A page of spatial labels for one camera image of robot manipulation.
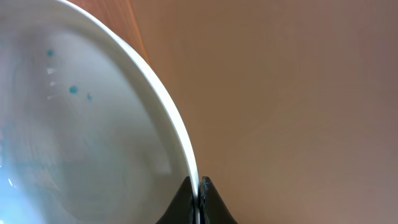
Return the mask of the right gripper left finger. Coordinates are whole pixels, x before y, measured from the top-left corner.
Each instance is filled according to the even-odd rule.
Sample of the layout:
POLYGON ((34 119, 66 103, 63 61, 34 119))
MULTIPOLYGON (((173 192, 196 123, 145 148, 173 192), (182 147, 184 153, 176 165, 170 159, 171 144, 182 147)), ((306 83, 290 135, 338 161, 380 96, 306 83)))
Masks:
POLYGON ((165 213, 156 224, 194 224, 195 207, 190 178, 184 178, 165 213))

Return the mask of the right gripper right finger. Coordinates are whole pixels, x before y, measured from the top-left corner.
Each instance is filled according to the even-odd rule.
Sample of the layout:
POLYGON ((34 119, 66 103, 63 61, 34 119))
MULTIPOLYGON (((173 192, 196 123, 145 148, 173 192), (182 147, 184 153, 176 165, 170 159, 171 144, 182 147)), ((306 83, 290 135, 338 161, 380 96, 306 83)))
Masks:
POLYGON ((207 176, 200 182, 199 196, 201 224, 238 224, 207 176))

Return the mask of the white plate blue stain front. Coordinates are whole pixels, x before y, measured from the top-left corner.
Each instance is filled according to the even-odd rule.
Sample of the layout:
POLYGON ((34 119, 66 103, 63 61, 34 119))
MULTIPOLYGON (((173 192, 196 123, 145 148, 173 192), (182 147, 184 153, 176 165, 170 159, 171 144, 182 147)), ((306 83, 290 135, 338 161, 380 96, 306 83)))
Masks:
POLYGON ((69 1, 1 2, 1 222, 156 223, 192 145, 124 40, 69 1))

